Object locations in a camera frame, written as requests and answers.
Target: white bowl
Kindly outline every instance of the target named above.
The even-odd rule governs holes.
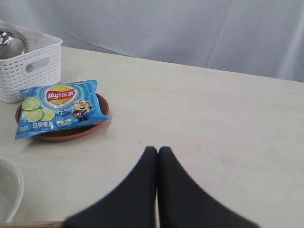
[[[17,212],[24,191],[21,170],[0,156],[0,223],[10,222]]]

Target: lime slice illustration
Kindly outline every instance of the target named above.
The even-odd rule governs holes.
[[[39,107],[40,107],[40,101],[33,96],[30,96],[22,103],[23,110],[34,110]]]
[[[22,117],[26,118],[29,122],[37,122],[42,117],[42,111],[40,109],[35,110],[24,110]]]
[[[50,110],[49,108],[43,108],[41,109],[42,111],[42,117],[41,117],[41,121],[50,121],[55,117],[55,113]]]

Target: white table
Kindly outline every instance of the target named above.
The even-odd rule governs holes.
[[[112,120],[77,140],[15,141],[18,104],[0,104],[1,155],[25,179],[15,221],[63,220],[111,191],[146,145],[169,145],[230,209],[304,227],[304,84],[62,48],[62,82],[87,79]]]

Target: potato chip bag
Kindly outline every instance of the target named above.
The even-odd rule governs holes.
[[[108,120],[101,113],[96,88],[97,81],[89,80],[20,90],[24,101],[16,139]]]

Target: white plastic basket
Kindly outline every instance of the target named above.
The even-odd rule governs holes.
[[[17,103],[22,100],[19,95],[21,89],[60,82],[62,39],[0,20],[0,30],[1,27],[10,27],[22,33],[27,40],[28,52],[0,59],[0,101]]]

